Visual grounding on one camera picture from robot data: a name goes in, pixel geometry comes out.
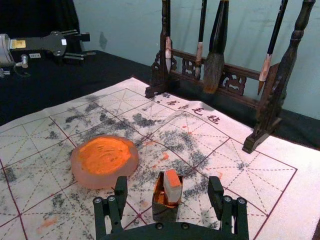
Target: brush rack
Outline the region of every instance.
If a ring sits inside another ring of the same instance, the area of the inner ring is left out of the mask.
[[[236,102],[256,110],[256,123],[252,134],[244,141],[242,150],[252,153],[275,128],[279,125],[282,105],[287,95],[287,84],[296,62],[299,43],[304,35],[311,10],[316,0],[303,0],[300,14],[295,22],[289,47],[281,61],[270,67],[260,100],[244,96],[247,79],[259,80],[260,72],[245,67],[225,63],[217,94],[225,95]],[[149,87],[145,89],[145,97],[152,98],[155,94],[170,92],[180,87],[180,81],[189,81],[203,86],[203,81],[196,79],[196,56],[184,51],[171,51],[170,72],[166,66],[166,36],[170,12],[167,11],[167,0],[162,0],[162,30],[160,35],[160,50],[152,64],[152,78]],[[177,58],[182,60],[182,71],[177,71]]]

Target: orange ink spot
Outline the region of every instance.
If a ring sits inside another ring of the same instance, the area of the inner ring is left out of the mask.
[[[144,208],[146,208],[146,207],[149,206],[149,203],[148,203],[147,201],[143,201],[143,202],[141,203],[141,206],[144,207]]]
[[[222,172],[217,171],[217,173],[219,174],[219,179],[221,180],[222,176],[224,175]]]
[[[88,142],[79,150],[79,161],[82,168],[92,174],[115,173],[130,158],[130,145],[106,137],[98,137]]]
[[[57,222],[58,218],[55,216],[53,219],[44,220],[43,223],[36,229],[37,234],[41,234],[44,228],[48,228]]]
[[[168,153],[163,152],[162,154],[163,154],[163,158],[162,158],[162,160],[168,160],[168,158],[169,158]]]
[[[156,144],[154,141],[147,141],[144,143],[145,146],[150,146]]]

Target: light blue wall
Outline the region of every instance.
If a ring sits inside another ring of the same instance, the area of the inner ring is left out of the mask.
[[[225,61],[261,70],[280,0],[230,0]],[[195,53],[201,0],[171,0],[173,47]],[[82,32],[90,32],[86,50],[107,53],[151,65],[159,50],[161,0],[74,0]],[[208,54],[210,34],[218,0],[207,6],[204,51]],[[272,64],[286,51],[302,0],[289,0]],[[245,95],[257,97],[257,81],[249,81]],[[320,4],[313,7],[309,24],[298,49],[298,57],[287,86],[284,109],[320,119]]]

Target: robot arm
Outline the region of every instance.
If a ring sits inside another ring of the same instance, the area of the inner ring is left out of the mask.
[[[37,61],[45,56],[53,56],[60,64],[83,63],[83,54],[66,52],[67,44],[76,41],[89,42],[90,34],[79,34],[77,30],[52,31],[44,37],[15,39],[10,39],[7,34],[0,34],[0,78],[10,75],[12,70],[18,73],[17,67],[26,69],[29,61]]]

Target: calligraphy brush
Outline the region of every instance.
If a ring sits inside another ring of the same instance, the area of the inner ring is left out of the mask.
[[[166,38],[165,38],[165,64],[168,73],[171,69],[171,57],[172,57],[172,40],[171,40],[171,0],[166,1]]]
[[[195,78],[196,79],[200,79],[200,75],[201,75],[201,62],[202,62],[203,40],[204,40],[204,31],[205,31],[205,22],[206,22],[206,11],[207,11],[207,0],[202,0],[198,47],[195,55]]]
[[[271,40],[269,43],[268,52],[266,54],[266,57],[265,57],[265,60],[263,62],[262,69],[260,72],[260,76],[259,76],[258,95],[260,94],[260,91],[261,91],[262,87],[264,86],[265,81],[267,80],[267,76],[268,76],[270,64],[271,64],[272,54],[274,52],[274,48],[276,45],[279,30],[281,27],[282,19],[284,18],[284,15],[285,15],[287,3],[288,3],[288,0],[281,0],[281,5],[279,8],[278,16],[276,17]]]
[[[203,91],[214,94],[219,86],[225,65],[229,0],[221,0],[210,37],[209,54],[204,63]]]

